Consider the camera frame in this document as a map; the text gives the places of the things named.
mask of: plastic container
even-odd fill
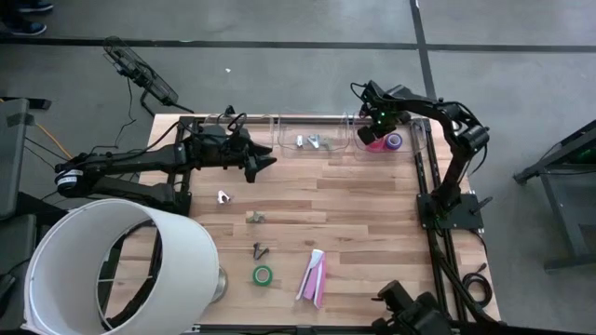
[[[159,231],[159,276],[139,311],[113,330],[102,327],[97,285],[105,255],[137,224]],[[196,221],[139,204],[107,199],[77,208],[44,236],[25,277],[23,326],[38,334],[180,334],[213,298],[217,249]]]
[[[404,155],[412,156],[427,147],[427,137],[422,125],[421,118],[413,118],[408,125],[398,126],[384,138],[377,140],[370,145],[365,145],[358,136],[358,129],[369,126],[372,122],[370,118],[361,119],[358,114],[354,115],[352,122],[352,139],[354,140],[354,156],[361,161],[391,161],[399,160]],[[386,143],[387,137],[394,134],[392,142]],[[395,138],[400,138],[401,142],[395,145]]]
[[[350,143],[348,115],[327,116],[314,121],[308,115],[280,115],[278,144],[287,158],[337,158]],[[302,147],[297,144],[302,137]]]
[[[227,125],[237,116],[232,117],[221,114],[210,114],[205,118],[205,125],[220,125],[226,129],[227,134],[231,132],[227,130]],[[273,132],[275,130],[275,121],[271,115],[248,115],[245,122],[246,129],[251,134],[251,140],[257,144],[267,147],[273,147]]]

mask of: gray floor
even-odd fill
[[[418,2],[428,43],[590,45],[596,3],[589,0],[425,0]],[[42,20],[47,37],[213,41],[415,42],[408,1],[395,0],[60,0]],[[180,103],[222,112],[355,112],[349,83],[403,83],[424,93],[417,51],[267,48],[137,48],[177,89]],[[596,55],[454,53],[429,55],[437,93],[459,100],[491,127],[490,153],[471,177],[480,195],[486,241],[501,315],[512,325],[596,332],[595,268],[546,275],[544,261],[566,255],[541,184],[517,185],[511,175],[550,145],[594,118]],[[48,98],[37,114],[71,153],[111,143],[127,120],[126,80],[99,47],[0,45],[0,89]],[[140,90],[133,88],[135,99]],[[161,113],[173,113],[156,107]],[[138,121],[124,150],[143,147],[151,118],[133,103]],[[32,139],[51,143],[32,128]],[[53,157],[45,155],[52,163]],[[21,189],[52,192],[53,173],[26,155]],[[49,202],[60,201],[59,196]],[[77,205],[74,200],[61,206]]]

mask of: wooden table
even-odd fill
[[[179,117],[158,114],[149,142]],[[271,136],[269,127],[247,128],[256,141]],[[160,145],[172,143],[174,133]],[[444,173],[451,160],[449,147],[438,123],[433,123],[432,133]],[[197,323],[369,326],[374,319],[387,316],[385,305],[371,297],[389,281],[399,280],[413,297],[434,292],[427,237],[416,212],[415,196],[420,191],[412,154],[392,161],[358,160],[351,141],[333,159],[289,159],[278,145],[277,133],[275,139],[273,156],[278,161],[260,172],[254,184],[246,183],[243,170],[235,168],[204,168],[192,174],[190,217],[210,232],[229,280],[223,299],[197,316]],[[159,172],[141,175],[144,184],[165,180],[166,175]],[[467,188],[465,180],[462,189]],[[218,190],[231,195],[232,202],[218,205]],[[265,214],[266,223],[248,223],[254,210]],[[155,234],[155,228],[143,228],[128,238],[116,278],[147,274]],[[477,236],[462,231],[454,231],[453,236],[460,274],[477,271],[487,262]],[[271,250],[260,261],[252,259],[255,242]],[[313,248],[327,252],[320,310],[311,301],[294,300]],[[274,272],[269,287],[251,281],[252,270],[259,264]],[[489,269],[483,274],[490,280]],[[451,285],[443,279],[450,312],[455,315]],[[141,282],[116,280],[107,314],[120,311]],[[479,288],[472,286],[471,290],[481,297]],[[499,318],[495,298],[486,311]]]

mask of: metal stand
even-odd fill
[[[596,165],[578,164],[582,155],[593,154],[590,150],[596,148],[596,120],[557,144],[557,151],[513,176],[518,184],[540,176],[555,220],[564,231],[571,256],[545,262],[547,273],[596,264],[596,253],[590,251],[582,233],[583,228],[596,225],[596,178],[591,174]]]

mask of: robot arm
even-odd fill
[[[385,92],[373,81],[363,87],[359,95],[363,102],[359,116],[370,117],[372,124],[360,128],[358,135],[367,145],[395,130],[396,125],[409,122],[411,117],[408,112],[437,120],[442,125],[453,159],[443,183],[431,194],[436,205],[432,211],[439,216],[450,212],[460,202],[459,183],[464,178],[469,162],[488,143],[489,128],[484,127],[459,102],[431,100],[413,94],[404,86]]]
[[[191,133],[189,137],[155,151],[149,150],[157,142],[138,152],[80,154],[56,166],[58,192],[65,197],[91,194],[125,197],[154,208],[177,212],[177,204],[189,194],[176,192],[172,185],[165,183],[148,186],[108,176],[143,171],[184,173],[193,168],[239,167],[244,168],[246,181],[254,182],[257,172],[277,159],[269,156],[271,148],[251,140],[249,131],[243,127],[245,121],[246,114],[240,114],[233,120],[227,128],[230,135],[219,125],[202,126],[195,121],[185,127]]]

